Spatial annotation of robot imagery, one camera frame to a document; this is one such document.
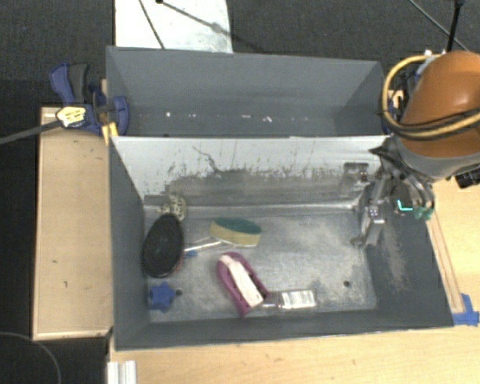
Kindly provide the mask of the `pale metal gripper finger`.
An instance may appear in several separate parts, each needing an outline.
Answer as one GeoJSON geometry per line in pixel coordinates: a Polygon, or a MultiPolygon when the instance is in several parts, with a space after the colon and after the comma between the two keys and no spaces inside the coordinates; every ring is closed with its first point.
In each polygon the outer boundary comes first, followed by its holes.
{"type": "Polygon", "coordinates": [[[369,164],[366,162],[346,162],[339,184],[339,194],[342,197],[362,192],[369,184],[369,164]]]}
{"type": "Polygon", "coordinates": [[[382,216],[380,206],[367,206],[363,209],[359,235],[352,238],[350,243],[359,248],[376,246],[386,220],[382,216]]]}

